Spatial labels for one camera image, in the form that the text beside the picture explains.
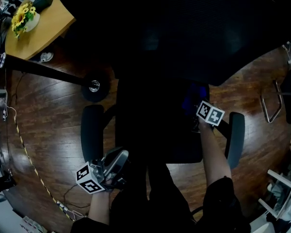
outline chair seat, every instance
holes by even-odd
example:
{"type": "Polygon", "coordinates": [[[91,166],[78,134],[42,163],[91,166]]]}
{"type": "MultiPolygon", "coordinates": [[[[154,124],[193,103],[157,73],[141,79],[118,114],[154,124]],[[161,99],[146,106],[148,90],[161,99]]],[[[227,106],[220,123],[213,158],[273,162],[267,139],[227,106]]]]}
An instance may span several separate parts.
{"type": "Polygon", "coordinates": [[[191,117],[182,108],[191,84],[192,81],[181,79],[120,79],[116,145],[140,153],[151,161],[200,162],[200,134],[191,131],[191,117]]]}

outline desk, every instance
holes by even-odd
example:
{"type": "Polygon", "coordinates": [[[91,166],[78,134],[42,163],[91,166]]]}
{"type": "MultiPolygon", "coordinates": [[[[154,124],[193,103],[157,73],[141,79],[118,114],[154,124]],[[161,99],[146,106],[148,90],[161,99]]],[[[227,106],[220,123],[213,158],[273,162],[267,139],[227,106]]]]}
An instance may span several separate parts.
{"type": "Polygon", "coordinates": [[[50,7],[40,13],[38,25],[30,32],[15,38],[9,28],[5,40],[5,52],[9,55],[28,60],[47,47],[75,21],[60,0],[53,0],[50,7]]]}

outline metal pole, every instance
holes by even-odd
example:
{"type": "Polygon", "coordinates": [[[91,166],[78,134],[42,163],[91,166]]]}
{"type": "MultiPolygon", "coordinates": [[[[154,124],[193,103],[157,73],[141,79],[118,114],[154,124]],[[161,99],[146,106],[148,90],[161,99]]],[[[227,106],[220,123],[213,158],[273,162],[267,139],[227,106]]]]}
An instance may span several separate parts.
{"type": "Polygon", "coordinates": [[[54,70],[49,67],[45,67],[35,62],[23,60],[8,54],[0,54],[0,68],[6,68],[10,70],[17,70],[21,72],[31,73],[35,75],[40,75],[43,77],[61,80],[69,83],[79,84],[85,87],[96,88],[97,85],[92,83],[91,81],[78,78],[76,76],[66,74],[64,72],[60,72],[54,70]]]}

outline metal chair leg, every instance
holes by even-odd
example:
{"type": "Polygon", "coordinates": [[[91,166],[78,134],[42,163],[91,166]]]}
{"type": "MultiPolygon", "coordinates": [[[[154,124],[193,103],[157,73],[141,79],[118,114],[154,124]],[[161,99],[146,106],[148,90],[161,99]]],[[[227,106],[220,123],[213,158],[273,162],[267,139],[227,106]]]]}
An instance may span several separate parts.
{"type": "Polygon", "coordinates": [[[265,117],[266,117],[266,121],[268,123],[272,123],[274,121],[274,119],[278,116],[279,112],[282,109],[282,98],[281,98],[281,95],[279,94],[280,91],[279,91],[279,87],[278,87],[277,81],[273,80],[273,83],[274,83],[274,86],[275,86],[275,89],[276,89],[276,92],[277,92],[277,96],[278,96],[279,108],[277,109],[277,111],[275,112],[275,114],[272,116],[271,119],[269,118],[268,113],[267,113],[267,108],[266,108],[266,105],[265,105],[264,97],[263,97],[263,95],[261,95],[262,107],[263,107],[263,111],[264,111],[264,114],[265,114],[265,117]]]}

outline flower pot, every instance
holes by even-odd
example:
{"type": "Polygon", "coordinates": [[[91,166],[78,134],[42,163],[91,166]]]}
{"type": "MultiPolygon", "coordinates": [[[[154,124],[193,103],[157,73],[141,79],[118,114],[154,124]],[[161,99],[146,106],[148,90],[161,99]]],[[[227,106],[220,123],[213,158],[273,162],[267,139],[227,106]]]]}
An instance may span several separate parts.
{"type": "Polygon", "coordinates": [[[37,26],[39,19],[40,19],[40,14],[36,13],[35,16],[33,17],[33,20],[32,21],[29,20],[26,23],[25,26],[27,27],[27,29],[25,30],[25,32],[29,32],[29,31],[33,30],[35,28],[35,26],[37,26]]]}

